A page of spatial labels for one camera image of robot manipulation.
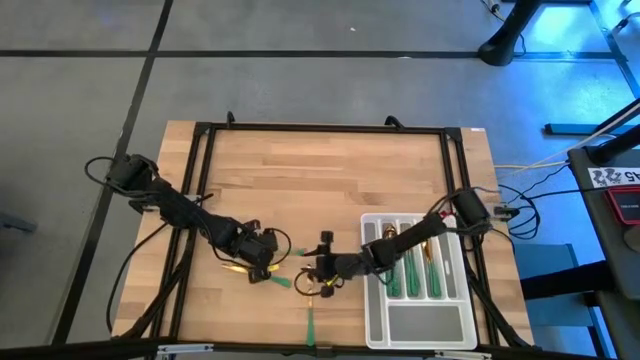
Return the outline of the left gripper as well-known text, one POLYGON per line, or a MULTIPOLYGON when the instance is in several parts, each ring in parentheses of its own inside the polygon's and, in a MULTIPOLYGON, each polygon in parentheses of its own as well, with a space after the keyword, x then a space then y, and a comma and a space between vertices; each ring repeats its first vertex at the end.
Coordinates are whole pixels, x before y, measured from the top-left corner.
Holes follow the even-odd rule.
POLYGON ((248 270, 248 280, 250 284, 257 284, 271 279, 269 267, 277 250, 275 232, 262 229, 260 221, 253 219, 237 228, 227 254, 256 267, 248 270))

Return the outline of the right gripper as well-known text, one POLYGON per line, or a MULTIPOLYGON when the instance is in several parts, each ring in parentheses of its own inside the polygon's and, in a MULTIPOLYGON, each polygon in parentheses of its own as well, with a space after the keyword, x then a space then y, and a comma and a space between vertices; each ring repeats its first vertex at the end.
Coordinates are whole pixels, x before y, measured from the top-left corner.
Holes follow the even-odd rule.
POLYGON ((319 256, 319 269, 306 267, 301 269, 301 274, 312 282, 320 282, 320 296, 330 298, 337 289, 341 289, 346 280, 342 274, 341 255, 332 251, 334 233, 323 230, 320 234, 320 244, 309 252, 302 254, 303 257, 319 256))

